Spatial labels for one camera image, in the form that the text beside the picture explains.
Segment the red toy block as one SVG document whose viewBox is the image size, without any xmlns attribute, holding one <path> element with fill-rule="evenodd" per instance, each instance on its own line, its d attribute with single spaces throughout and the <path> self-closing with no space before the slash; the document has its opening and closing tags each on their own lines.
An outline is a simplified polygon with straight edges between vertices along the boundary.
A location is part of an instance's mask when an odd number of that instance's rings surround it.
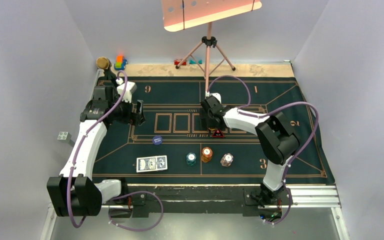
<svg viewBox="0 0 384 240">
<path fill-rule="evenodd" d="M 175 65 L 179 65 L 179 64 L 181 64 L 182 66 L 186 66 L 187 65 L 187 61 L 185 60 L 185 61 L 182 61 L 181 59 L 175 59 L 174 60 L 174 64 Z"/>
</svg>

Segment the green poker chip stack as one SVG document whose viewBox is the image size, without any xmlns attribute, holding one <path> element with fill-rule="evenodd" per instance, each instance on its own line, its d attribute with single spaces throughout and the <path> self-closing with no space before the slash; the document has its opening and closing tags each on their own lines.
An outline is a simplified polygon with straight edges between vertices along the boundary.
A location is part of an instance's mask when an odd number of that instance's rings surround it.
<svg viewBox="0 0 384 240">
<path fill-rule="evenodd" d="M 188 166 L 194 166 L 197 162 L 197 156 L 195 153 L 190 152 L 186 155 L 186 163 Z"/>
</svg>

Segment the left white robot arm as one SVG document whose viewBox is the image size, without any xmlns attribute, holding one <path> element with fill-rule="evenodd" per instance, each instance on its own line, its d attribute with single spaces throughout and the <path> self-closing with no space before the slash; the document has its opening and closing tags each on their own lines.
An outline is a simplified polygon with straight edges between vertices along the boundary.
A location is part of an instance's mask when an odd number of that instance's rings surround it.
<svg viewBox="0 0 384 240">
<path fill-rule="evenodd" d="M 67 163 L 46 184 L 57 216 L 96 216 L 109 200 L 118 205 L 128 201 L 129 191 L 121 180 L 93 183 L 92 175 L 98 150 L 111 124 L 140 126 L 145 121 L 143 101 L 132 103 L 136 89 L 134 82 L 94 88 L 92 99 L 80 114 L 79 134 Z"/>
</svg>

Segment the pink music stand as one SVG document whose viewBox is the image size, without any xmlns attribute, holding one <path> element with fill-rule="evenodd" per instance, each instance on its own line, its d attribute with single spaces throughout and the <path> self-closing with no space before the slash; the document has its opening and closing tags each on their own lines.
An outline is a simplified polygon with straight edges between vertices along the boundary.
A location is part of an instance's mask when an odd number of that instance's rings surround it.
<svg viewBox="0 0 384 240">
<path fill-rule="evenodd" d="M 193 54 L 205 45 L 204 67 L 198 67 L 204 73 L 205 92 L 210 92 L 209 77 L 214 70 L 210 70 L 211 48 L 216 48 L 222 55 L 221 64 L 227 62 L 232 71 L 236 67 L 218 45 L 217 38 L 212 34 L 213 23 L 218 20 L 253 12 L 260 9 L 263 3 L 260 0 L 162 0 L 163 27 L 168 32 L 179 32 L 200 25 L 207 25 L 207 32 L 201 41 L 181 60 L 194 58 Z"/>
</svg>

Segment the dark green poker mat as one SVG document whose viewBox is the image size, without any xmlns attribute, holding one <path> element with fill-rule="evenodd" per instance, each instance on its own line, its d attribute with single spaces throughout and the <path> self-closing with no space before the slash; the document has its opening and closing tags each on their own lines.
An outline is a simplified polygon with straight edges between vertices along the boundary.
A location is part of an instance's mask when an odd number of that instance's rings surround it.
<svg viewBox="0 0 384 240">
<path fill-rule="evenodd" d="M 245 111 L 267 113 L 288 103 L 305 101 L 294 77 L 240 77 L 250 90 L 251 104 Z M 143 100 L 145 122 L 132 126 L 113 122 L 97 153 L 92 180 L 99 183 L 110 178 L 125 178 L 129 184 L 260 184 L 266 174 L 266 159 L 258 137 L 238 129 L 224 128 L 225 138 L 212 138 L 201 128 L 199 109 L 204 99 L 205 81 L 201 77 L 131 77 L 137 90 L 133 101 Z M 210 88 L 221 94 L 224 105 L 242 106 L 248 102 L 245 87 L 228 77 Z M 308 106 L 299 105 L 282 111 L 304 143 L 314 128 L 315 117 Z M 292 162 L 287 184 L 335 183 L 322 149 L 320 130 L 314 140 Z M 154 145 L 154 136 L 163 142 Z M 201 162 L 201 150 L 209 147 L 212 160 Z M 186 156 L 195 153 L 193 166 Z M 224 154 L 233 155 L 229 167 L 221 165 Z M 167 155 L 168 169 L 136 172 L 139 157 Z"/>
</svg>

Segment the red triangular dealer button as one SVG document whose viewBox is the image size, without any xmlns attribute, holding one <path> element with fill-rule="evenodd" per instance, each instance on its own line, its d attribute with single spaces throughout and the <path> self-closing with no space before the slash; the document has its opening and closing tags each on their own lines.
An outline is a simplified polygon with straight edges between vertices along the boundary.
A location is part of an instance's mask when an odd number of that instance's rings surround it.
<svg viewBox="0 0 384 240">
<path fill-rule="evenodd" d="M 212 138 L 225 138 L 225 134 L 223 133 L 222 130 L 216 129 L 212 132 L 211 135 Z"/>
</svg>

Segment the colourful toy block stack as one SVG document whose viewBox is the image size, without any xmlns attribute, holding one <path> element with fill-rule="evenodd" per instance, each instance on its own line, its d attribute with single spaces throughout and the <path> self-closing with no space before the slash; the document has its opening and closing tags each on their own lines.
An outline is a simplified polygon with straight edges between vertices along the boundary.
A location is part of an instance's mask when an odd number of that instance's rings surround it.
<svg viewBox="0 0 384 240">
<path fill-rule="evenodd" d="M 124 55 L 120 54 L 116 56 L 115 63 L 114 63 L 114 69 L 116 71 L 125 70 L 127 65 L 127 59 Z"/>
</svg>

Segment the gold round knob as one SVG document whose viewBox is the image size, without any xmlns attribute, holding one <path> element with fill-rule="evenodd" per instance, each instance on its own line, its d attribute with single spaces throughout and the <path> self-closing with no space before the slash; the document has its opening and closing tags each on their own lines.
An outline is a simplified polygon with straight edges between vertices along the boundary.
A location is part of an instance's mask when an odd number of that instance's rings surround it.
<svg viewBox="0 0 384 240">
<path fill-rule="evenodd" d="M 101 70 L 108 70 L 111 68 L 111 65 L 112 65 L 111 61 L 104 56 L 98 57 L 95 63 L 97 68 Z"/>
</svg>

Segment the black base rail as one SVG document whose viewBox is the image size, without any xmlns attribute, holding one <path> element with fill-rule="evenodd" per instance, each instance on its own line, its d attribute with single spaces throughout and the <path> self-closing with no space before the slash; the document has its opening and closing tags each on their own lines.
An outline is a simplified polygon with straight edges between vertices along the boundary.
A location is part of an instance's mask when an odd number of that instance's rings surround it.
<svg viewBox="0 0 384 240">
<path fill-rule="evenodd" d="M 122 194 L 132 196 L 109 200 L 112 209 L 132 211 L 134 218 L 150 213 L 164 214 L 240 214 L 263 217 L 274 222 L 289 212 L 291 191 L 282 189 L 271 199 L 259 184 L 128 184 Z"/>
</svg>

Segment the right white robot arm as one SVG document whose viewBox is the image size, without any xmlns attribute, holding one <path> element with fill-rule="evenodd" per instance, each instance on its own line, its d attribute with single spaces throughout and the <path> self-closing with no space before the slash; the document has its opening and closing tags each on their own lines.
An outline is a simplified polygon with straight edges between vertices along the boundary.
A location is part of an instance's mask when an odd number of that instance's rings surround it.
<svg viewBox="0 0 384 240">
<path fill-rule="evenodd" d="M 238 129 L 257 136 L 268 162 L 260 193 L 253 199 L 261 206 L 276 202 L 284 190 L 288 162 L 300 147 L 298 134 L 288 124 L 286 116 L 282 112 L 259 114 L 223 105 L 213 95 L 202 100 L 200 105 L 199 116 L 203 127 Z"/>
</svg>

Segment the grey lego block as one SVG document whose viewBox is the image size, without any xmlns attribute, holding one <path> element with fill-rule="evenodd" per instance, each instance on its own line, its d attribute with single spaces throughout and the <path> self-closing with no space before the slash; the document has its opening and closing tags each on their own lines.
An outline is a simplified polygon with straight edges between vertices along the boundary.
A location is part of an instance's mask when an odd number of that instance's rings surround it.
<svg viewBox="0 0 384 240">
<path fill-rule="evenodd" d="M 75 142 L 72 140 L 72 135 L 68 131 L 60 131 L 57 136 L 57 140 L 62 143 L 67 143 L 71 147 L 74 147 Z"/>
</svg>

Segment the blue small blind button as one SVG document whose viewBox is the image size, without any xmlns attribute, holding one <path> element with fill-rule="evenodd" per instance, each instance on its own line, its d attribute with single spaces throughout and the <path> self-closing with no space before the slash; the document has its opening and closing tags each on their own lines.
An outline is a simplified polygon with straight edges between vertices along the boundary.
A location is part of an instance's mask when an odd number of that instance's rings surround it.
<svg viewBox="0 0 384 240">
<path fill-rule="evenodd" d="M 156 135 L 152 138 L 152 143 L 154 145 L 161 145 L 163 143 L 163 137 L 160 135 Z"/>
</svg>

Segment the pink poker chip stack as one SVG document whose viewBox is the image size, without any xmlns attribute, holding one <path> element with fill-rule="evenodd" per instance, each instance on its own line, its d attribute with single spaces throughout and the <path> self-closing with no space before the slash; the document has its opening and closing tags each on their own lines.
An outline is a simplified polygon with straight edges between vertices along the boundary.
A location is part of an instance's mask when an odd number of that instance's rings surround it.
<svg viewBox="0 0 384 240">
<path fill-rule="evenodd" d="M 229 167 L 233 163 L 234 157 L 231 153 L 226 153 L 220 160 L 223 167 Z"/>
</svg>

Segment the orange poker chip stack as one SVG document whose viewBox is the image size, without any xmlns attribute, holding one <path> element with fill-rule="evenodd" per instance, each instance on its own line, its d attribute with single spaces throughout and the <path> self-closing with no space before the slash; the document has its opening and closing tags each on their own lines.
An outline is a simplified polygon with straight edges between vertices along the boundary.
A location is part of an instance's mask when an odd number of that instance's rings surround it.
<svg viewBox="0 0 384 240">
<path fill-rule="evenodd" d="M 213 157 L 213 151 L 210 147 L 204 147 L 201 151 L 201 161 L 208 163 Z"/>
</svg>

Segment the blue playing card deck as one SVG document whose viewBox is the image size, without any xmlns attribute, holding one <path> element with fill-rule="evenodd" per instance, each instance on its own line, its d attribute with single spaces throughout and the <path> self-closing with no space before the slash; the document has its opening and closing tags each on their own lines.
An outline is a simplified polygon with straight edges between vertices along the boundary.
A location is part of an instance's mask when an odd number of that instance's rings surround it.
<svg viewBox="0 0 384 240">
<path fill-rule="evenodd" d="M 138 157 L 136 159 L 136 172 L 158 172 L 168 169 L 167 155 L 156 155 L 148 157 Z"/>
</svg>

